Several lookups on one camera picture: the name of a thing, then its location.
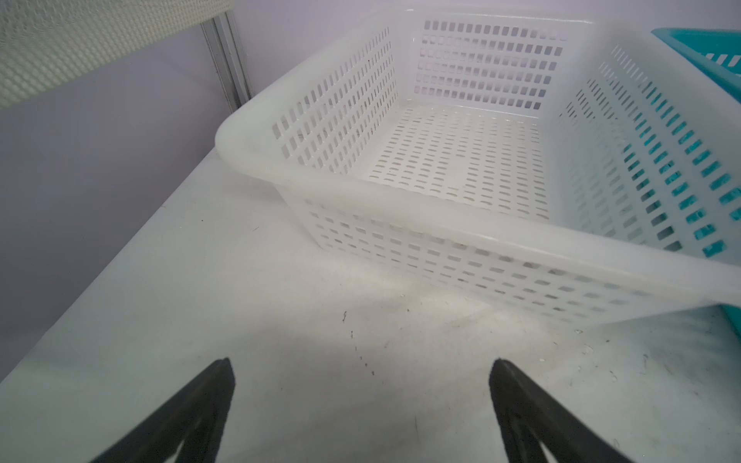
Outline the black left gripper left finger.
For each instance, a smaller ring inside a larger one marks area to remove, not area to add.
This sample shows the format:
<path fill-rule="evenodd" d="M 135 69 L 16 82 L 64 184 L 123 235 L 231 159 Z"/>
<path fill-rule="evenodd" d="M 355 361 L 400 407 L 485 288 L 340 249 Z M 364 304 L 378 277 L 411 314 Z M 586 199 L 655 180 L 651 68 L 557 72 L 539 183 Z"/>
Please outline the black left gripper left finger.
<path fill-rule="evenodd" d="M 228 358 L 211 363 L 96 462 L 214 462 L 235 391 Z"/>

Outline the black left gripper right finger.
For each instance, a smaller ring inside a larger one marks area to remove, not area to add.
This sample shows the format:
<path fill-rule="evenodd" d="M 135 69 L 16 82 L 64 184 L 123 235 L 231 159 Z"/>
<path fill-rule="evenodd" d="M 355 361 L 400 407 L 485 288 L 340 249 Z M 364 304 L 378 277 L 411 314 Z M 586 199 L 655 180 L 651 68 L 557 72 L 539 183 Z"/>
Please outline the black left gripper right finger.
<path fill-rule="evenodd" d="M 508 461 L 629 461 L 512 362 L 496 360 L 488 385 Z"/>

